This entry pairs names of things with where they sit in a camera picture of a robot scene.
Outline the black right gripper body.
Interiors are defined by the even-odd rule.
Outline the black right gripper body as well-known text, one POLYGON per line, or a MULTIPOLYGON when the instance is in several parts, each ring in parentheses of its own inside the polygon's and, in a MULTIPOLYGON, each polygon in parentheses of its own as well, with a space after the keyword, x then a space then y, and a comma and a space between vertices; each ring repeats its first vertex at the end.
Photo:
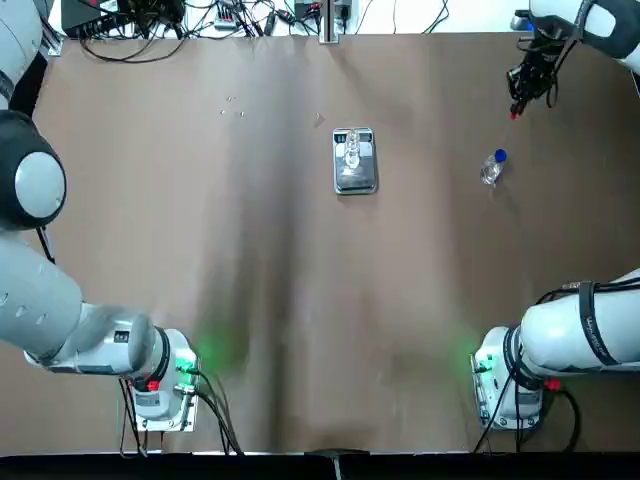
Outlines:
POLYGON ((555 65, 558 50, 524 48, 522 61, 508 71, 510 88, 542 88, 556 83, 555 65))

